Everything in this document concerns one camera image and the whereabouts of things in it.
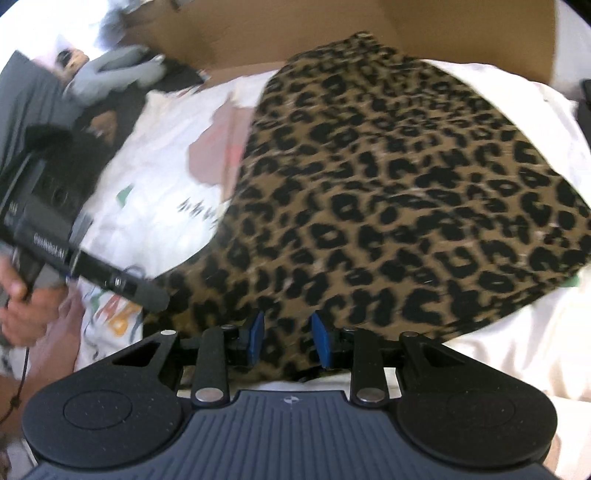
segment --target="finger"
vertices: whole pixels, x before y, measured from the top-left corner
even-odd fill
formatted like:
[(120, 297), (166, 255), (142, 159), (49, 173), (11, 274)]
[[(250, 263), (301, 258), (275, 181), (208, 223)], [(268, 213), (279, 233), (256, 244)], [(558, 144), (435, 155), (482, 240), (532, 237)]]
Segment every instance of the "finger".
[(68, 288), (64, 285), (53, 288), (38, 288), (33, 291), (30, 303), (40, 307), (57, 309), (68, 296)]
[(0, 255), (0, 286), (12, 299), (22, 300), (27, 294), (26, 285), (5, 255)]
[(42, 327), (24, 325), (14, 317), (2, 322), (2, 333), (6, 339), (16, 347), (34, 346), (37, 341), (45, 336), (46, 330)]
[(60, 315), (58, 306), (47, 307), (13, 300), (8, 302), (8, 311), (21, 323), (31, 325), (47, 325)]

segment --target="cardboard box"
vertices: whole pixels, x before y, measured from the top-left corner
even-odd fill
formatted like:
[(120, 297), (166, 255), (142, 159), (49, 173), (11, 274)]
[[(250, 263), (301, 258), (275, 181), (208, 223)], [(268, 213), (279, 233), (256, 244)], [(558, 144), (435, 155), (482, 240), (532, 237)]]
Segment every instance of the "cardboard box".
[(129, 17), (128, 43), (224, 78), (366, 30), (412, 56), (548, 83), (556, 37), (554, 0), (152, 0)]

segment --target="metal pin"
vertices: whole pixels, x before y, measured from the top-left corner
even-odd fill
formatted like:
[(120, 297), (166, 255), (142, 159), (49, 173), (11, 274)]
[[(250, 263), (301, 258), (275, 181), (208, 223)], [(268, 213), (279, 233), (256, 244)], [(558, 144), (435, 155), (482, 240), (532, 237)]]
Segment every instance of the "metal pin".
[(214, 403), (223, 399), (223, 391), (219, 388), (200, 388), (195, 392), (195, 398), (202, 403)]
[(386, 398), (386, 394), (379, 388), (362, 388), (357, 392), (357, 398), (363, 403), (379, 403)]

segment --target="ribbed black surface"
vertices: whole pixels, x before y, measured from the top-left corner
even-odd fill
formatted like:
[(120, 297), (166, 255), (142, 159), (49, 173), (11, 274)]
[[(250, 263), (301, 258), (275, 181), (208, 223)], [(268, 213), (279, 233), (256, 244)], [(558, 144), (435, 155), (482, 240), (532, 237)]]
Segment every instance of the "ribbed black surface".
[(453, 470), (407, 445), (385, 413), (341, 392), (241, 392), (221, 410), (195, 414), (168, 451), (111, 473), (44, 465), (28, 480), (550, 480), (539, 465), (511, 473)]

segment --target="leopard print cloth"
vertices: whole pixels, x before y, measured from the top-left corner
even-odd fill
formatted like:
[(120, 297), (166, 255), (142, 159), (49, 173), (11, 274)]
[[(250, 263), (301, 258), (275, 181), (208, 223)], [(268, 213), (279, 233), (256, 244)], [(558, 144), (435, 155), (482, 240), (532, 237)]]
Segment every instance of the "leopard print cloth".
[(265, 312), (251, 380), (318, 358), (308, 317), (448, 340), (587, 263), (589, 208), (461, 81), (367, 33), (299, 54), (267, 84), (211, 243), (160, 280), (147, 334)]

